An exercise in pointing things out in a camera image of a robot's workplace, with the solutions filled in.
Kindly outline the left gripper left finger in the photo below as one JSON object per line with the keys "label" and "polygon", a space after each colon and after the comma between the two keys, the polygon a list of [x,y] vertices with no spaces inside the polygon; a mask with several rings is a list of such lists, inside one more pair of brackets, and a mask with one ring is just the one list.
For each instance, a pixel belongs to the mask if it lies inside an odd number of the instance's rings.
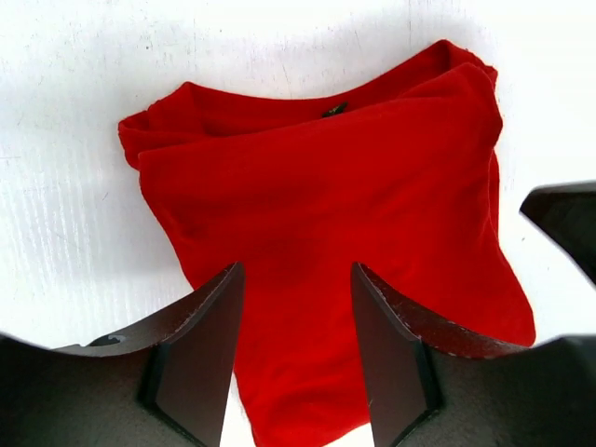
{"label": "left gripper left finger", "polygon": [[198,290],[90,345],[1,338],[5,446],[216,446],[243,307],[231,264]]}

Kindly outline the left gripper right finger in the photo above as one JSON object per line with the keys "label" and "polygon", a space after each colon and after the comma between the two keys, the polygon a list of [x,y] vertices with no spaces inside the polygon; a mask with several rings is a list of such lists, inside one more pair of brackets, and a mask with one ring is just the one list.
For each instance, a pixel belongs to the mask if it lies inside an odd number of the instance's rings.
{"label": "left gripper right finger", "polygon": [[595,339],[526,348],[470,331],[363,264],[351,297],[377,446],[591,446]]}

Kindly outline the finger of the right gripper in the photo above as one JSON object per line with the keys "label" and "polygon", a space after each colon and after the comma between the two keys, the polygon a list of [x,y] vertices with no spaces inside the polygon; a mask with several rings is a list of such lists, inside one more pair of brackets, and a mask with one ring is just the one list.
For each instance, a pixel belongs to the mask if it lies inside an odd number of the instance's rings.
{"label": "finger of the right gripper", "polygon": [[533,189],[520,212],[574,261],[595,284],[595,181]]}

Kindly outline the red t shirt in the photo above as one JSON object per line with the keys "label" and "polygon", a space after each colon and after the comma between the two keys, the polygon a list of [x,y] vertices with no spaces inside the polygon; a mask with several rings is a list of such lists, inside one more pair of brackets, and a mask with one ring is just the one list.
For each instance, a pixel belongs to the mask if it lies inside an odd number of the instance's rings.
{"label": "red t shirt", "polygon": [[184,83],[118,125],[193,287],[246,270],[235,375],[259,446],[324,446],[369,411],[353,263],[516,345],[535,320],[501,251],[496,69],[440,40],[347,92],[255,98]]}

